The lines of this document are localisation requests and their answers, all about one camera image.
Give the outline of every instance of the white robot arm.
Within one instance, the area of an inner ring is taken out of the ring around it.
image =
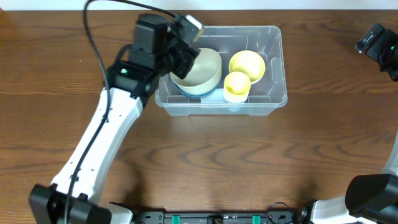
[[[85,194],[88,200],[95,204],[100,200],[105,177],[116,152],[131,125],[142,112],[142,102],[139,97],[134,99],[130,92],[118,88],[111,88],[110,91],[112,103],[108,115],[109,122],[104,124],[83,161],[72,193],[72,197],[76,198],[80,194]],[[57,185],[58,192],[67,194],[77,162],[103,119],[105,109],[106,90],[104,89],[101,92],[94,116],[75,152],[52,181],[52,184]]]
[[[398,177],[398,133],[390,158],[382,173]],[[311,221],[314,224],[376,223],[363,217],[356,218],[349,215],[345,199],[346,195],[342,195],[337,198],[315,202],[311,212]]]

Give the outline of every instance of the white bowl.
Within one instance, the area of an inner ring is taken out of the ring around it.
[[[171,73],[172,81],[185,93],[203,95],[214,89],[221,80],[221,57],[217,51],[200,48],[190,72],[183,80]]]

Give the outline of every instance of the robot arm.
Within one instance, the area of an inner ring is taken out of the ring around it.
[[[388,159],[386,166],[383,168],[382,173],[392,174],[398,177],[398,132],[390,158]]]
[[[77,198],[85,194],[88,201],[97,204],[100,200],[106,174],[118,151],[126,133],[142,112],[142,102],[138,97],[130,97],[131,93],[118,88],[111,89],[111,111],[109,122],[102,127],[92,150],[87,154],[73,189],[72,197]],[[66,194],[70,185],[72,173],[77,161],[85,150],[96,128],[102,120],[103,111],[106,108],[106,90],[102,90],[97,109],[81,138],[75,152],[65,164],[59,174],[55,176],[52,184],[57,185],[57,191]]]
[[[107,106],[107,90],[101,92],[98,107],[81,141],[69,161],[55,176],[50,187],[36,185],[29,203],[37,223],[113,224],[131,219],[131,211],[111,206],[100,208],[99,202],[106,174],[126,133],[140,116],[148,99],[159,85],[159,78],[174,73],[183,79],[199,52],[190,47],[203,31],[192,16],[181,14],[173,21],[157,14],[141,14],[136,24],[134,43],[118,54],[107,69],[111,107],[108,119],[93,141],[83,163],[77,167],[92,136],[97,132]],[[121,60],[124,50],[129,59]],[[72,174],[77,171],[72,199],[65,203]]]

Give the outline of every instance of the yellow cup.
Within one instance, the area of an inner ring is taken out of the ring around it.
[[[233,72],[224,80],[224,99],[229,103],[243,103],[249,96],[251,82],[242,72]]]
[[[266,63],[259,54],[250,50],[243,50],[232,56],[229,61],[229,72],[245,73],[253,85],[264,76]]]

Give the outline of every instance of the black camera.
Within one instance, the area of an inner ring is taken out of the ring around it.
[[[107,70],[110,87],[140,97],[145,106],[159,86],[159,78],[172,72],[184,79],[200,50],[190,45],[204,26],[192,16],[177,13],[173,21],[157,14],[141,14],[134,29],[134,43],[122,48]],[[125,51],[128,60],[122,60]]]
[[[392,81],[398,82],[398,35],[380,24],[374,24],[355,45],[380,65],[380,72],[388,72]]]

